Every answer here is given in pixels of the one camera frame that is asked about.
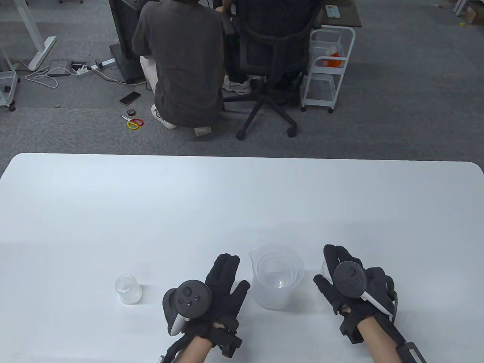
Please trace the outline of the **person's left hand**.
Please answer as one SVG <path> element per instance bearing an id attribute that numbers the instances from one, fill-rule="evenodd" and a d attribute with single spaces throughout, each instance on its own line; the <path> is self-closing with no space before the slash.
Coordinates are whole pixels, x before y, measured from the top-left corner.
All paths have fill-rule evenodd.
<path id="1" fill-rule="evenodd" d="M 237 255 L 225 253 L 217 257 L 205 280 L 211 292 L 210 307 L 201 317 L 189 320 L 183 333 L 206 332 L 209 328 L 236 333 L 237 315 L 250 289 L 249 282 L 242 280 L 232 290 L 239 264 Z"/>

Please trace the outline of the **person's right hand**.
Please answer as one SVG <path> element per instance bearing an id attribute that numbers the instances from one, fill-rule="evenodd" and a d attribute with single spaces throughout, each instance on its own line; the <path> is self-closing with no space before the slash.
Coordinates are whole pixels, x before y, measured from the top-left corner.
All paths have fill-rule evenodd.
<path id="1" fill-rule="evenodd" d="M 370 292 L 380 306 L 391 316 L 394 314 L 394 280 L 381 267 L 364 268 L 360 259 L 340 245 L 327 244 L 323 253 L 331 280 L 319 274 L 313 277 L 313 281 L 336 315 L 339 313 L 344 318 L 351 316 L 357 322 L 378 314 L 388 317 L 370 301 L 363 300 L 360 296 L 363 292 Z M 339 287 L 359 292 L 360 295 L 346 296 Z"/>

